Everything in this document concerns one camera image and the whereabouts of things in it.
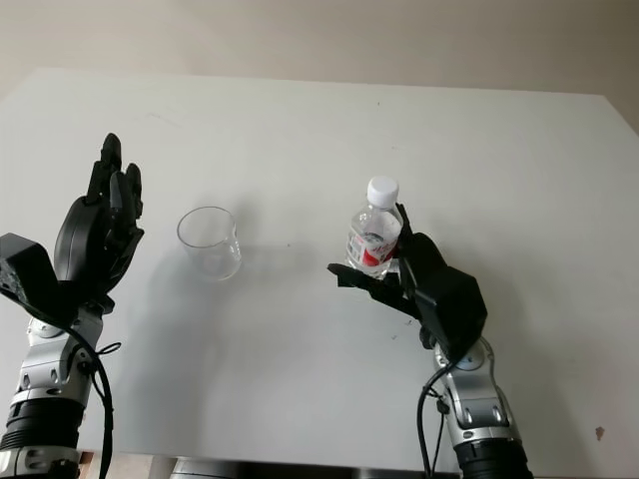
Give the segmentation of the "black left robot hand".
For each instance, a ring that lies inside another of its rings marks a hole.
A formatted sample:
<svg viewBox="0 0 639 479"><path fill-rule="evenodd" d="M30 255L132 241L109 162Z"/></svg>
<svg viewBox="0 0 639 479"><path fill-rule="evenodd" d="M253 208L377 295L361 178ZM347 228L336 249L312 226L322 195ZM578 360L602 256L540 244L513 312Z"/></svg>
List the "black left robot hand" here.
<svg viewBox="0 0 639 479"><path fill-rule="evenodd" d="M142 212L141 171L134 163L122 168L121 141L110 133L87 194L72 204L56 239L55 273L75 302L105 314L113 311L109 293L144 235L137 225Z"/></svg>

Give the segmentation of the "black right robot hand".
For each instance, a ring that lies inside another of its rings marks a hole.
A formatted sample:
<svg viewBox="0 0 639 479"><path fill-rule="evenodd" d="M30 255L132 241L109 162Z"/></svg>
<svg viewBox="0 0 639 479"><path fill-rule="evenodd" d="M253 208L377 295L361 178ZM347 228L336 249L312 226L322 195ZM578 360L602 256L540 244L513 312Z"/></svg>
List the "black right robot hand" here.
<svg viewBox="0 0 639 479"><path fill-rule="evenodd" d="M420 324L420 342L425 349L433 349L436 339L420 310L425 306L425 300L419 299L417 293L446 263L431 238L412 231L404 205L396 203L395 206L403 221L397 247L391 257L396 261L398 272L376 279L344 264L330 263L327 269L336 276L338 287L365 290L373 300L416 319Z"/></svg>

